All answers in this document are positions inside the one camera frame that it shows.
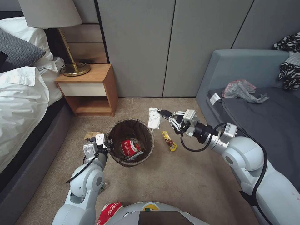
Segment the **bed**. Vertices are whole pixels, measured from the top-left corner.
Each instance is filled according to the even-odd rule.
[[[59,151],[72,117],[54,83],[63,59],[68,60],[59,36],[55,29],[25,27],[22,15],[0,11],[0,31],[5,38],[12,35],[35,45],[43,56],[30,67],[0,73],[1,224],[14,224],[21,215]],[[40,36],[34,38],[30,31]]]

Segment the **wicker trash bin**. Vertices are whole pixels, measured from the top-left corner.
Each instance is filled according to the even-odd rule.
[[[152,153],[154,147],[154,136],[149,127],[137,119],[124,119],[115,123],[107,133],[107,139],[112,140],[113,148],[109,152],[114,160],[125,167],[133,167],[144,162]],[[121,148],[121,141],[125,139],[136,139],[144,153],[138,155],[134,160],[127,161]]]

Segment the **white tissue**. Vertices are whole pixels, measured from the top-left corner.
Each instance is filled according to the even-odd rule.
[[[152,129],[159,129],[160,114],[157,112],[157,108],[149,108],[149,121],[148,127]]]

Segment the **wooden nightstand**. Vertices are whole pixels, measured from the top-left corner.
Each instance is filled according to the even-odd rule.
[[[60,75],[55,82],[75,116],[114,116],[118,94],[111,64],[91,64],[88,73]]]

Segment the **beige carpet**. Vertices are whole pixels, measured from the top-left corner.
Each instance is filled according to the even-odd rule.
[[[149,107],[169,111],[196,109],[198,118],[205,123],[194,98],[122,98],[115,117],[73,118],[60,151],[16,224],[51,224],[69,191],[66,181],[82,164],[86,132],[107,132],[118,120],[130,117],[148,123]],[[175,152],[170,152],[165,143],[163,130],[178,144]],[[97,217],[106,203],[156,201],[174,205],[209,224],[258,224],[238,192],[240,186],[230,167],[220,155],[210,149],[185,150],[179,135],[166,121],[154,132],[154,138],[152,155],[138,166],[122,167],[109,156],[104,174],[110,187],[98,196]],[[193,137],[185,137],[185,142],[191,148],[201,146]]]

